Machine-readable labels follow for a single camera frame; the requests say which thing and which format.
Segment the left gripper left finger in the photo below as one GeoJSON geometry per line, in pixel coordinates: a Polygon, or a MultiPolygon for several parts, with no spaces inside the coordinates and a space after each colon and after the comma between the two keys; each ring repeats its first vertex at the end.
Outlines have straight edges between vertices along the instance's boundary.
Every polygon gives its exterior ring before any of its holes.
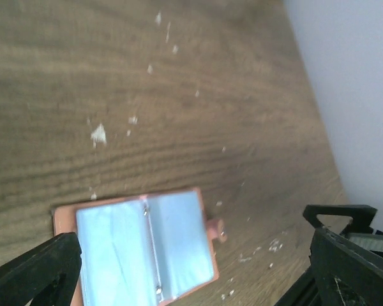
{"type": "Polygon", "coordinates": [[[0,305],[70,305],[81,253],[77,234],[62,233],[0,266],[0,305]]]}

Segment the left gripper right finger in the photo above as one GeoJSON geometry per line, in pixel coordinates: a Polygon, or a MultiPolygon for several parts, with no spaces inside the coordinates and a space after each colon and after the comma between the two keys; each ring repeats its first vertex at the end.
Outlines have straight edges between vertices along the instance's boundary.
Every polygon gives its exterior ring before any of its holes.
{"type": "Polygon", "coordinates": [[[383,258],[318,228],[310,263],[323,305],[383,305],[383,258]]]}

